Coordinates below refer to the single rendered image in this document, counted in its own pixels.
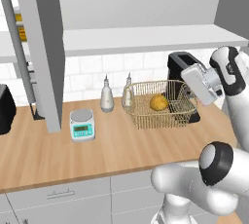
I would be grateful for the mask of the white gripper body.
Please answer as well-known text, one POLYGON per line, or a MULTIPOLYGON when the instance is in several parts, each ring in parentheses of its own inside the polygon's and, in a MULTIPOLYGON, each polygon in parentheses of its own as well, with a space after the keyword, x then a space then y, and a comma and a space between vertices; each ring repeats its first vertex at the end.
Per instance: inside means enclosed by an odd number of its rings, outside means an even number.
POLYGON ((181 72, 181 77, 203 105, 218 99, 219 76, 214 68, 195 63, 181 72))

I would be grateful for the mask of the round golden bread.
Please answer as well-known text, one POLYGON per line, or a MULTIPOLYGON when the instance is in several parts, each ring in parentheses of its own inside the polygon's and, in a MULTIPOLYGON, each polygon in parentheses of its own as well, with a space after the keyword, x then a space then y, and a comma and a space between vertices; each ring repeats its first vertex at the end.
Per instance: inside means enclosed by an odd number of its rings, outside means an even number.
POLYGON ((150 100, 150 107, 155 111, 162 111, 168 106, 168 100, 163 94, 154 95, 150 100))

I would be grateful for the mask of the grey tall side cabinet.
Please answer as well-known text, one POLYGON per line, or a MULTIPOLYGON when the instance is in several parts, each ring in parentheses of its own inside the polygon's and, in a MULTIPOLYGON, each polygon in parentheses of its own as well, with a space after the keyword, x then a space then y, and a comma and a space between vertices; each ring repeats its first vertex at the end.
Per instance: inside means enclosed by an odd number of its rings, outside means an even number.
POLYGON ((249 0, 219 0, 214 23, 249 40, 249 0))

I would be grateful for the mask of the narrow grey base cabinet door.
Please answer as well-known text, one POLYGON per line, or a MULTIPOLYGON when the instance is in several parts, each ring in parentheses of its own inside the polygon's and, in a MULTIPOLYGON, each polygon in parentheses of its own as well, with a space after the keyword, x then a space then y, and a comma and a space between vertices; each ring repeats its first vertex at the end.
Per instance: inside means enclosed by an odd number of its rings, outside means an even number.
POLYGON ((163 194, 154 190, 138 190, 112 195, 113 224, 151 224, 159 211, 163 194))

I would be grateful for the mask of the yellow box in cabinet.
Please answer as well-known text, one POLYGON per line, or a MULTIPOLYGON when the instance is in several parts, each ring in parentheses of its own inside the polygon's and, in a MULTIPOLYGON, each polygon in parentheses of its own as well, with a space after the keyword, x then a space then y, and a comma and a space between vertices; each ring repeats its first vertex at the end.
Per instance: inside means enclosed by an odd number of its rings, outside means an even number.
POLYGON ((15 14, 15 18, 16 18, 16 25, 18 28, 18 34, 19 34, 19 39, 21 42, 27 42, 27 38, 26 38, 26 34, 25 34, 25 29, 24 29, 24 25, 22 22, 22 17, 20 13, 15 14))

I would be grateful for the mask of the wide grey base cabinet door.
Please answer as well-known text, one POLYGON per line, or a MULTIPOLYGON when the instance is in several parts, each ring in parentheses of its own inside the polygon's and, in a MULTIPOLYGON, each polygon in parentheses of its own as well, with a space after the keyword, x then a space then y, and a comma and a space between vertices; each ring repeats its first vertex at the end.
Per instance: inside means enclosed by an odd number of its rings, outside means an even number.
POLYGON ((20 224, 112 224, 109 195, 17 209, 20 224))

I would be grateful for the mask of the black toaster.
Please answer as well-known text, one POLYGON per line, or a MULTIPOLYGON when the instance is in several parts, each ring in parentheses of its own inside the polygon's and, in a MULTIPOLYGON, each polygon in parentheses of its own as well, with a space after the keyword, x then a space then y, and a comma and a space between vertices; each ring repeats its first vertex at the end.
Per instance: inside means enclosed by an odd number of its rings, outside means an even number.
POLYGON ((175 92, 179 94, 182 86, 181 71, 189 66, 198 63, 198 60, 188 52, 174 52, 168 55, 168 80, 177 80, 175 84, 175 92))

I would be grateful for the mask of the clear slim bottle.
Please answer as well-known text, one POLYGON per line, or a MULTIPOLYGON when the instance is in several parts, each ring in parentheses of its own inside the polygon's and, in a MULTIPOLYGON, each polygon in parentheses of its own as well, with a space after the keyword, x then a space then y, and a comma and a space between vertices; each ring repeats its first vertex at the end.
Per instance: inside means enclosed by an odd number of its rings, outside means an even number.
POLYGON ((130 108, 132 106, 132 98, 134 96, 133 86, 131 84, 131 76, 126 78, 126 85, 123 92, 123 107, 130 108))

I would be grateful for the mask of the white squat bottle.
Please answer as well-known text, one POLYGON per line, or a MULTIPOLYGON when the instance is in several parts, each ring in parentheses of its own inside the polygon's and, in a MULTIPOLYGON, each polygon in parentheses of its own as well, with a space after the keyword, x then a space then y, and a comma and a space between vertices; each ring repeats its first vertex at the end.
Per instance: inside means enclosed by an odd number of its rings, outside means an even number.
POLYGON ((104 87, 101 91, 100 108, 103 112, 112 112, 114 109, 114 98, 109 86, 108 78, 104 79, 104 87))

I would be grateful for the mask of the narrow grey drawer front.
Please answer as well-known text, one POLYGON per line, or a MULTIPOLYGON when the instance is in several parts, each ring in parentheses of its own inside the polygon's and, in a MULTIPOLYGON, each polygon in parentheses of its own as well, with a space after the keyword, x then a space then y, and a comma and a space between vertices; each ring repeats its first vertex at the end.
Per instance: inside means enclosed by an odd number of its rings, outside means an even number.
POLYGON ((112 176, 111 189, 114 205, 149 205, 158 196, 149 170, 112 176))

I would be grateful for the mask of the white teal kitchen scale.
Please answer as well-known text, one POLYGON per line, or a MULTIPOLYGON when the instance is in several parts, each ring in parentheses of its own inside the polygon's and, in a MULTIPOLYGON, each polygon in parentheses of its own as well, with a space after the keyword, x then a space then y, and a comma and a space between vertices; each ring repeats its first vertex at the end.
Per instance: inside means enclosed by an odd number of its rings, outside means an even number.
POLYGON ((95 120, 91 109, 78 109, 70 113, 71 139, 73 142, 95 140, 95 120))

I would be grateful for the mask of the wide grey drawer front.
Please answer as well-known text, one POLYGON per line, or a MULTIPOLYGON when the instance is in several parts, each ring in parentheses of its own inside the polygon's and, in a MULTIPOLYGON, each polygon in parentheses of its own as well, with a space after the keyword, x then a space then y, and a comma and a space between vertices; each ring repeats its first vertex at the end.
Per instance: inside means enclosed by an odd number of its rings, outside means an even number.
POLYGON ((57 204, 65 201, 84 199, 95 196, 102 196, 110 193, 110 178, 102 177, 91 180, 71 182, 36 189, 16 191, 8 193, 14 209, 25 209, 28 207, 57 204), (53 191, 64 192, 67 189, 75 191, 74 196, 48 200, 47 195, 53 191))

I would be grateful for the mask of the black countertop appliance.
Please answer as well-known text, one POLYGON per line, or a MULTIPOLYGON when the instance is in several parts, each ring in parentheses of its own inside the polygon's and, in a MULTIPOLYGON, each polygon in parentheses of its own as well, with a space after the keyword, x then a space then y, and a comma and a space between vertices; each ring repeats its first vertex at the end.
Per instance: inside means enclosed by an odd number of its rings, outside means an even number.
POLYGON ((12 94, 5 84, 0 84, 0 135, 11 130, 17 108, 12 94))

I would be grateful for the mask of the white wall cabinet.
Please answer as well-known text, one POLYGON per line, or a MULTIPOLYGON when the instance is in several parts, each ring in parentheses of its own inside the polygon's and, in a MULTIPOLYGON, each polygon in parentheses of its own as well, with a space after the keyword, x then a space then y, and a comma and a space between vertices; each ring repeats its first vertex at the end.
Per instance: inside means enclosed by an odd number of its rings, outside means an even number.
POLYGON ((214 23, 219 0, 59 0, 65 57, 239 46, 214 23))

